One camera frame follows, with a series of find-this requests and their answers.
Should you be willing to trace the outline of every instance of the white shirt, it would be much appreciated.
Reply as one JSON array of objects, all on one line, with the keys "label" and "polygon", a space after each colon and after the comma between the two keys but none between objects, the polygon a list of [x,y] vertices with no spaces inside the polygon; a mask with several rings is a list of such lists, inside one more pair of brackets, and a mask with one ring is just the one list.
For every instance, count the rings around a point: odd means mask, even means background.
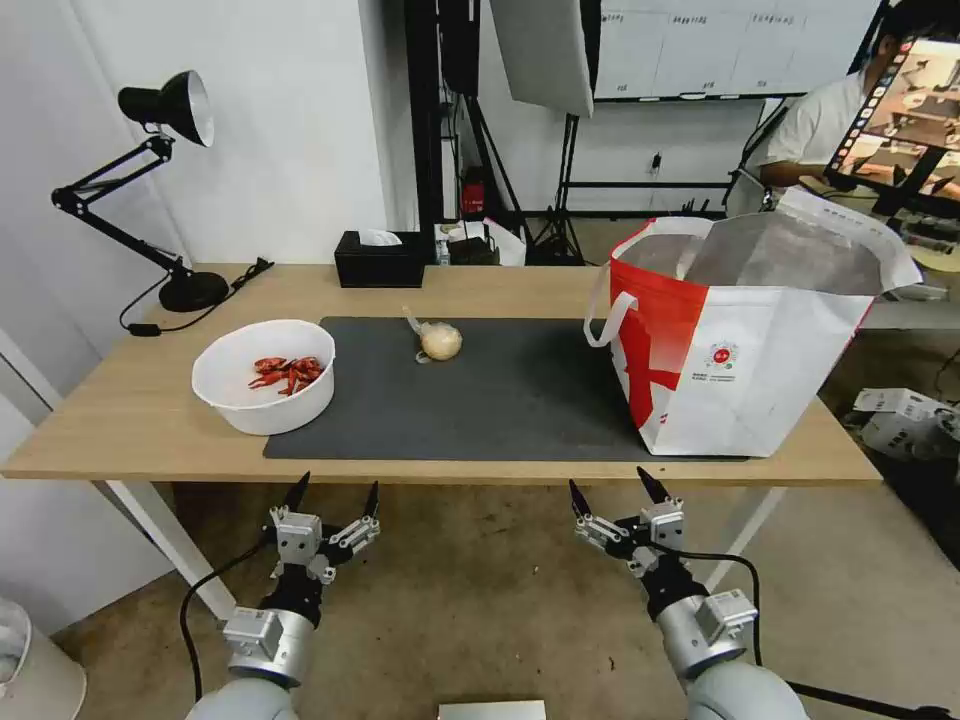
[{"label": "white shirt", "polygon": [[[746,162],[746,168],[759,177],[760,168],[776,162],[801,165],[826,165],[866,102],[863,74],[854,73],[824,85],[798,100]],[[763,190],[745,178],[739,178],[727,200],[727,217],[757,212]]]}]

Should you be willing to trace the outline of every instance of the white trash can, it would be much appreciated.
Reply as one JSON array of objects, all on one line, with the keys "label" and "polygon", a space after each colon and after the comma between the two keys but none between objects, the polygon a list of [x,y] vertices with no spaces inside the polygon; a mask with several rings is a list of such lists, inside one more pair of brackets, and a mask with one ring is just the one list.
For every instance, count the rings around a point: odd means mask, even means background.
[{"label": "white trash can", "polygon": [[23,652],[13,677],[0,683],[3,720],[74,720],[87,693],[87,674],[37,630],[27,612],[0,599],[0,640],[6,651],[17,635]]}]

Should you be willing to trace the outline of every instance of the bag handle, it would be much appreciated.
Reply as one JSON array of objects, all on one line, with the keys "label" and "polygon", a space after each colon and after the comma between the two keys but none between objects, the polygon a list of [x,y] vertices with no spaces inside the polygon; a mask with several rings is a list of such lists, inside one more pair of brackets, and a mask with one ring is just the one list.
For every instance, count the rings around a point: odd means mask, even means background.
[{"label": "bag handle", "polygon": [[590,305],[587,307],[587,315],[583,319],[583,336],[587,339],[590,347],[604,347],[609,345],[610,341],[620,332],[620,326],[623,325],[623,318],[627,315],[627,310],[637,309],[637,299],[628,292],[621,292],[617,299],[613,301],[610,307],[610,314],[607,315],[607,321],[600,331],[600,337],[595,338],[593,331],[590,330],[590,323],[593,322],[597,313],[597,301],[600,299],[600,292],[603,290],[603,278],[606,269],[610,267],[610,262],[604,263],[600,272],[597,274],[597,281],[590,291]]}]

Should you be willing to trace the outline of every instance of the concrete floor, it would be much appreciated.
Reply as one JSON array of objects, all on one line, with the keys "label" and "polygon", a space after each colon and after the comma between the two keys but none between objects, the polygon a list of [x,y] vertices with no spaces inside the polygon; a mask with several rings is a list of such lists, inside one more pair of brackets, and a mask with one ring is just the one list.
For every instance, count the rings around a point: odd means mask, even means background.
[{"label": "concrete floor", "polygon": [[[596,245],[624,235],[610,225]],[[838,409],[864,386],[928,391],[956,336],[858,338],[823,396]],[[948,388],[960,385],[952,376]],[[245,549],[284,488],[177,487],[184,525],[215,564]],[[682,493],[689,547],[712,549],[738,491]],[[352,519],[364,488],[314,487],[304,510]],[[634,484],[591,490],[594,509],[634,514]],[[542,698],[548,716],[682,718],[685,703],[622,565],[572,533],[565,488],[386,487],[383,535],[328,589],[302,718],[435,717],[438,703]],[[784,677],[905,705],[960,712],[960,574],[884,486],[793,490],[746,553],[763,579],[767,666]],[[226,577],[241,603],[269,587],[265,553]],[[734,570],[727,587],[748,589]],[[87,668],[81,720],[170,720],[192,682],[175,574],[58,636]],[[207,688],[227,653],[199,602],[191,626]],[[866,717],[806,702],[811,717]]]}]

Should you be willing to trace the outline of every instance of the lamp arm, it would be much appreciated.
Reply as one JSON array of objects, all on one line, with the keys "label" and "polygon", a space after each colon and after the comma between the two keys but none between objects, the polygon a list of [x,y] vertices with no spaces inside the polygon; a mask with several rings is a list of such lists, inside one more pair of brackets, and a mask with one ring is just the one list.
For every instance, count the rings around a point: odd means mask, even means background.
[{"label": "lamp arm", "polygon": [[[157,158],[152,162],[137,168],[133,172],[121,178],[97,182],[98,178],[103,177],[111,170],[148,151],[153,152],[157,156]],[[150,243],[135,238],[133,235],[121,230],[116,225],[104,220],[90,209],[90,205],[100,198],[104,197],[105,195],[109,195],[114,190],[117,190],[130,182],[133,182],[141,175],[145,175],[153,170],[155,167],[163,165],[164,163],[168,162],[172,156],[173,138],[167,137],[166,135],[153,135],[130,152],[121,155],[116,160],[107,163],[102,168],[95,170],[72,185],[57,188],[53,191],[51,199],[53,200],[54,206],[58,210],[61,210],[68,215],[72,215],[90,227],[99,230],[104,235],[113,238],[124,247],[133,250],[139,255],[142,255],[143,257],[147,258],[147,260],[159,265],[171,274],[189,275],[192,271],[183,266],[182,259],[165,255]]]}]

